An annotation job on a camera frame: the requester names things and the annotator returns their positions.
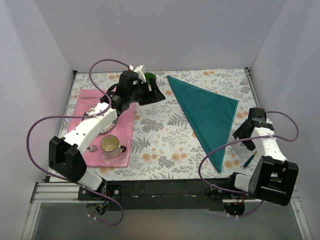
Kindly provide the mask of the gold spoon teal handle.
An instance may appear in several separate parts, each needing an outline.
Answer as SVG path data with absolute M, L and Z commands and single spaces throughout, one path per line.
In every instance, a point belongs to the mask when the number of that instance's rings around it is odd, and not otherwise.
M 250 163 L 252 162 L 252 160 L 254 159 L 254 157 L 256 156 L 257 153 L 258 153 L 258 152 L 255 151 L 255 152 L 249 157 L 249 159 L 248 159 L 248 160 L 244 163 L 244 165 L 243 165 L 244 168 L 247 168 L 247 167 L 250 165 Z

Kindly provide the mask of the teal cloth napkin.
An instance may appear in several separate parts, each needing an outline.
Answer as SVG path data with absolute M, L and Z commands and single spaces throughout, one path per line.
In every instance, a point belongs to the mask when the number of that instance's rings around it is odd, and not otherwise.
M 228 142 L 237 112 L 236 99 L 167 76 L 171 90 L 204 152 Z

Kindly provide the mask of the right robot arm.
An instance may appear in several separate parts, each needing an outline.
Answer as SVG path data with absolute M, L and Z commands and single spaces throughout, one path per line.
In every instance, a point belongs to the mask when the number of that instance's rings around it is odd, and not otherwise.
M 257 151 L 260 159 L 251 176 L 234 172 L 228 178 L 227 195 L 237 199 L 243 193 L 280 206 L 287 206 L 291 200 L 299 173 L 296 163 L 290 162 L 281 152 L 275 130 L 267 122 L 263 108 L 250 108 L 248 118 L 232 134 L 235 140 L 244 140 L 244 146 Z

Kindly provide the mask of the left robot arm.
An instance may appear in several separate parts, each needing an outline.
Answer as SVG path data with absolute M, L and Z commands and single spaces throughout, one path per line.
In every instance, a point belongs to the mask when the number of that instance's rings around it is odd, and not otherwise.
M 94 111 L 82 116 L 81 122 L 63 137 L 53 137 L 49 142 L 49 167 L 72 183 L 89 188 L 89 194 L 95 200 L 106 196 L 105 180 L 87 167 L 83 154 L 98 134 L 132 103 L 141 106 L 165 100 L 157 86 L 157 78 L 147 72 L 125 70 L 118 83 L 102 92 Z

